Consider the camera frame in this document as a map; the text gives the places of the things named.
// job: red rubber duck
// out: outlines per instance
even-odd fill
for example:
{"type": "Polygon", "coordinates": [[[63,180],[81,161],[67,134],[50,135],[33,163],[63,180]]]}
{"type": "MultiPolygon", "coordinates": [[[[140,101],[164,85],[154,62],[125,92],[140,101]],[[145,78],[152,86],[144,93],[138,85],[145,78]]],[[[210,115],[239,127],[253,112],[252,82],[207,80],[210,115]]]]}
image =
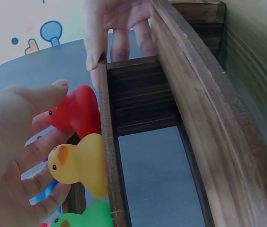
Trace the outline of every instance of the red rubber duck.
{"type": "Polygon", "coordinates": [[[49,227],[49,225],[47,223],[40,223],[39,227],[49,227]]]}
{"type": "Polygon", "coordinates": [[[88,85],[81,85],[46,114],[50,124],[58,129],[72,127],[80,139],[100,132],[100,112],[97,97],[88,85]]]}

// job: yellow rubber duck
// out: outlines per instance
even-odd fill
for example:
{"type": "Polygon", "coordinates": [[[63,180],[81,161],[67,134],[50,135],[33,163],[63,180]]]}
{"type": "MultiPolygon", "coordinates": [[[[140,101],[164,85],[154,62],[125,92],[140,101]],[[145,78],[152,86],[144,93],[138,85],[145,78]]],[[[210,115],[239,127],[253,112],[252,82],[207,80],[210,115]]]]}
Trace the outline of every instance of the yellow rubber duck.
{"type": "Polygon", "coordinates": [[[61,183],[81,182],[90,194],[102,199],[108,195],[102,136],[92,133],[78,145],[61,144],[48,156],[48,168],[61,183]]]}

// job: dark wood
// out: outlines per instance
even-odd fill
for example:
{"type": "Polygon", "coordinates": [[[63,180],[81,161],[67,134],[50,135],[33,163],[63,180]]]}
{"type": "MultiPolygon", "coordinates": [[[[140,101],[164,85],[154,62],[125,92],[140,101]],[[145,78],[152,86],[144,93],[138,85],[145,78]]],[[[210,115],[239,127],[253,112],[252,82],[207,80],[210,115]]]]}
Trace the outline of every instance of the dark wood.
{"type": "Polygon", "coordinates": [[[172,1],[173,7],[217,57],[223,32],[226,5],[217,0],[172,1]]]}
{"type": "MultiPolygon", "coordinates": [[[[77,145],[80,139],[77,134],[70,137],[66,143],[77,145]]],[[[86,209],[85,189],[81,182],[71,185],[71,190],[67,195],[66,205],[62,206],[63,213],[82,214],[86,209]]]]}
{"type": "Polygon", "coordinates": [[[206,189],[201,177],[199,166],[196,162],[196,157],[194,151],[191,147],[189,137],[187,135],[185,126],[182,122],[182,119],[179,117],[178,131],[183,142],[184,150],[186,157],[189,163],[190,171],[194,179],[196,192],[200,201],[200,206],[203,214],[203,219],[206,227],[214,227],[214,219],[210,210],[208,197],[206,194],[206,189]]]}
{"type": "Polygon", "coordinates": [[[217,227],[267,227],[267,148],[226,73],[166,0],[151,32],[217,227]]]}
{"type": "Polygon", "coordinates": [[[119,140],[114,123],[114,107],[111,104],[107,79],[107,62],[102,55],[99,63],[101,133],[106,159],[108,196],[114,227],[131,227],[126,189],[123,177],[119,140]]]}
{"type": "Polygon", "coordinates": [[[157,57],[107,65],[118,136],[177,125],[178,110],[157,57]]]}

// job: hand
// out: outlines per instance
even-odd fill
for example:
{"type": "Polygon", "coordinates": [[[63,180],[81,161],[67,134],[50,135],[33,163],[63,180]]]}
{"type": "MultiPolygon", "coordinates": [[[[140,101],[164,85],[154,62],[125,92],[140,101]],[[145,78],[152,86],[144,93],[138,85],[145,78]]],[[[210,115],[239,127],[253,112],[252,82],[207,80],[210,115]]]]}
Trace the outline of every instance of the hand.
{"type": "Polygon", "coordinates": [[[0,227],[36,227],[58,209],[70,185],[58,183],[51,195],[35,205],[29,199],[49,186],[53,178],[47,165],[28,179],[21,174],[41,163],[57,145],[74,133],[56,128],[25,146],[28,139],[49,127],[45,111],[65,97],[68,84],[26,88],[7,87],[0,91],[0,227]]]}
{"type": "Polygon", "coordinates": [[[148,24],[150,0],[83,0],[84,45],[87,52],[86,68],[99,89],[97,64],[107,52],[107,33],[113,29],[111,61],[129,58],[129,29],[133,28],[137,44],[144,56],[155,55],[148,24]]]}

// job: wall mural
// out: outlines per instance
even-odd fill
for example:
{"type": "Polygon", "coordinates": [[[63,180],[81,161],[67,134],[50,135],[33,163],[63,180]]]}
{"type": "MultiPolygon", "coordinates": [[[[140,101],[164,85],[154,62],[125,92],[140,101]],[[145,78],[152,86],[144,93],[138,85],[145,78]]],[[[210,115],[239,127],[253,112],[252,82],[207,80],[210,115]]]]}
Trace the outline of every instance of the wall mural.
{"type": "Polygon", "coordinates": [[[81,0],[0,0],[0,65],[83,39],[81,0]]]}

